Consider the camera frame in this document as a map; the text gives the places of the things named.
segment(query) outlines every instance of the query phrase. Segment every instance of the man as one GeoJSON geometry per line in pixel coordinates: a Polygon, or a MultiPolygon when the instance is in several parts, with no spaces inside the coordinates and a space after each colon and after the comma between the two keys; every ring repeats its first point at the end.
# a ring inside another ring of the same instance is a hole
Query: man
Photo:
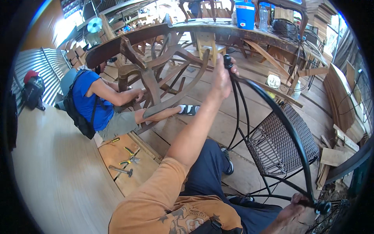
{"type": "Polygon", "coordinates": [[[100,103],[96,103],[93,128],[99,133],[102,139],[110,140],[118,135],[137,131],[138,124],[145,121],[160,121],[174,114],[195,115],[199,106],[179,105],[174,108],[163,110],[149,118],[143,119],[146,109],[134,112],[115,113],[113,105],[122,106],[133,99],[140,101],[143,97],[142,89],[131,89],[119,92],[118,83],[102,79],[99,74],[104,71],[107,62],[101,63],[95,69],[88,69],[81,66],[81,71],[74,87],[73,100],[77,111],[89,122],[91,121],[96,96],[100,97],[100,103]]]}
{"type": "MultiPolygon", "coordinates": [[[[231,71],[238,74],[235,65],[231,71]]],[[[297,205],[305,199],[301,194],[295,194],[284,209],[224,196],[221,173],[231,174],[233,165],[227,150],[206,140],[222,101],[231,92],[220,54],[213,76],[207,98],[174,139],[160,166],[117,206],[109,233],[275,234],[305,210],[297,205]],[[188,172],[185,190],[180,193],[188,172]]]]}

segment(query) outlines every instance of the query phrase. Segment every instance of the red cap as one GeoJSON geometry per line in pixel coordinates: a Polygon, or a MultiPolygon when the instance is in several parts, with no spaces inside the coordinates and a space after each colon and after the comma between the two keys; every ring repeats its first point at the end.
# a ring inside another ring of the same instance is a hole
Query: red cap
{"type": "Polygon", "coordinates": [[[24,83],[27,83],[31,77],[38,76],[39,72],[30,70],[26,73],[25,78],[24,78],[24,83]]]}

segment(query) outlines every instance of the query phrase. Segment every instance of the black knob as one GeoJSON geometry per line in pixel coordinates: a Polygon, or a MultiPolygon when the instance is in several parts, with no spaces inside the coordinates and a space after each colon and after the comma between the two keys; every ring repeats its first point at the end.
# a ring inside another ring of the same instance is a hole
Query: black knob
{"type": "Polygon", "coordinates": [[[231,62],[231,57],[228,54],[225,54],[223,56],[223,64],[225,65],[226,69],[229,69],[233,66],[233,63],[231,62]]]}
{"type": "Polygon", "coordinates": [[[330,208],[331,208],[331,202],[322,200],[318,202],[315,208],[315,211],[317,214],[321,213],[322,215],[325,215],[330,211],[330,208]]]}

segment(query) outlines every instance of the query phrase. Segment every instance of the small wooden stool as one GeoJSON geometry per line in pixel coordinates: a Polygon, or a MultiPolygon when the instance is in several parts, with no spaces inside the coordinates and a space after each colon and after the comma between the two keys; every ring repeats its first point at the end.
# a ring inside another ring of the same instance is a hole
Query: small wooden stool
{"type": "Polygon", "coordinates": [[[222,55],[226,54],[226,47],[223,45],[216,45],[215,44],[215,37],[214,33],[204,33],[204,32],[195,32],[197,46],[199,48],[199,56],[200,59],[203,59],[203,53],[206,49],[209,49],[209,57],[212,56],[213,66],[215,66],[215,62],[217,60],[217,53],[222,53],[222,55]]]}

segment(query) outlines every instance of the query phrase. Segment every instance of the gray shorts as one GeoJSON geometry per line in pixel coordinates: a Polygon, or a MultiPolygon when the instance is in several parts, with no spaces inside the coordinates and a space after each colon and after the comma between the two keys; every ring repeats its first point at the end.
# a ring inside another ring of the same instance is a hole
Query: gray shorts
{"type": "Polygon", "coordinates": [[[135,121],[135,112],[115,112],[109,120],[108,125],[103,130],[98,131],[98,133],[106,141],[116,138],[119,135],[127,134],[132,130],[139,130],[139,126],[135,121]]]}

